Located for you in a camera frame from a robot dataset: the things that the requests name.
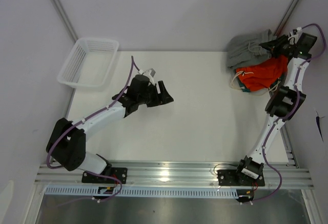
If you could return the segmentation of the grey shorts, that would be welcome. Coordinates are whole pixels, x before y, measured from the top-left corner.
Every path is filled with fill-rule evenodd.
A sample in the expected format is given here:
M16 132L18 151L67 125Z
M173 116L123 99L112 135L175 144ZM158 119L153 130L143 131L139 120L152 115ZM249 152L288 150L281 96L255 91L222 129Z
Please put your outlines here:
M268 50L260 46L275 40L277 36L270 29L261 32L238 35L227 45L226 67L232 70L255 66L271 58Z

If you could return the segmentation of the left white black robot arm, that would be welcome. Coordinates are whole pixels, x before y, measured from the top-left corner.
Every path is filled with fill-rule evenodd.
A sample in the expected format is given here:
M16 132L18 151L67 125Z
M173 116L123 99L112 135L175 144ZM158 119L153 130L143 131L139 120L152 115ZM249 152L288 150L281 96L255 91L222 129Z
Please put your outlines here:
M136 75L130 85L113 96L113 103L79 121L59 119L46 147L47 158L54 158L67 171L89 171L98 182L111 178L110 163L98 154L87 152L86 143L97 132L137 111L139 106L157 107L173 102L163 81L151 83L149 77Z

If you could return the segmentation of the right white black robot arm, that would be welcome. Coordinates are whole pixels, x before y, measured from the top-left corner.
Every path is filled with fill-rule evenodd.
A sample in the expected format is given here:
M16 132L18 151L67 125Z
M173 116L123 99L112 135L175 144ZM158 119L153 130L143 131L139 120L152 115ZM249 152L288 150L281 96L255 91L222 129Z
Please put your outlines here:
M305 101L302 80L312 58L310 50L316 41L316 36L303 32L294 44L287 35L260 44L272 56L287 57L288 72L285 81L273 93L265 107L265 124L254 148L240 161L234 172L234 179L238 184L245 185L263 177L263 168L268 164L267 152L271 144L285 122L293 117Z

